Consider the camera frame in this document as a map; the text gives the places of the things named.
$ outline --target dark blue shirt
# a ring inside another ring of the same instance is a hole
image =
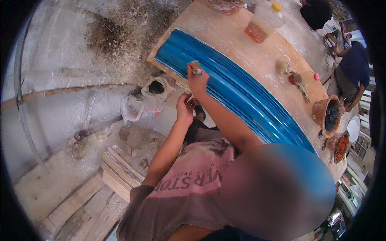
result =
[[[358,81],[366,89],[370,81],[369,61],[366,49],[361,43],[353,45],[339,64],[343,73],[355,84]]]

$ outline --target pink t-shirt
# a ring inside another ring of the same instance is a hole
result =
[[[232,225],[220,204],[223,172],[234,160],[226,139],[186,146],[153,188],[130,192],[130,205],[117,230],[118,240],[165,240],[181,224],[218,230]]]

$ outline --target workbench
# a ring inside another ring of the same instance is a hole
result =
[[[313,70],[304,58],[277,31],[272,32],[261,44],[245,34],[245,27],[252,16],[246,9],[232,16],[220,15],[208,8],[206,0],[195,0],[159,39],[147,60],[174,77],[181,85],[188,86],[185,78],[154,59],[158,49],[174,29],[179,29],[224,54],[252,75],[284,106],[337,182],[347,163],[331,163],[330,152],[327,149],[321,150],[324,140],[318,137],[320,128],[311,118],[313,103],[327,99],[326,91],[319,81],[314,80]],[[275,63],[278,59],[290,61],[291,68],[300,72],[310,103],[305,100],[297,86],[290,84],[286,76],[276,72]]]

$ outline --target person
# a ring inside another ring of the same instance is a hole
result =
[[[116,232],[119,241],[200,240],[211,235],[229,240],[246,235],[238,235],[231,225],[219,204],[219,188],[235,155],[262,143],[239,117],[207,94],[209,75],[204,70],[194,75],[197,68],[188,64],[194,98],[187,93],[180,96],[177,120],[141,186],[130,191],[129,207]],[[217,127],[204,125],[202,106]]]
[[[300,0],[300,13],[312,30],[322,29],[332,17],[331,6],[326,0]]]
[[[327,94],[335,94],[341,103],[340,113],[350,112],[359,103],[370,82],[369,56],[359,42],[353,41],[352,47],[342,52],[334,50],[338,57],[343,57],[334,70]]]

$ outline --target clay pot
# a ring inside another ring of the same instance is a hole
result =
[[[338,163],[343,159],[349,145],[350,134],[348,131],[344,133],[336,133],[332,138],[327,139],[327,148],[334,155],[334,162]]]
[[[337,116],[335,121],[335,126],[333,126],[330,130],[326,130],[326,111],[327,106],[331,101],[336,101],[339,103],[339,99],[336,95],[331,95],[328,99],[323,99],[315,102],[312,106],[312,119],[313,121],[322,129],[323,136],[325,138],[331,138],[334,136],[337,131],[340,123],[340,115]]]
[[[209,7],[222,15],[233,15],[240,11],[244,4],[238,0],[208,0]]]

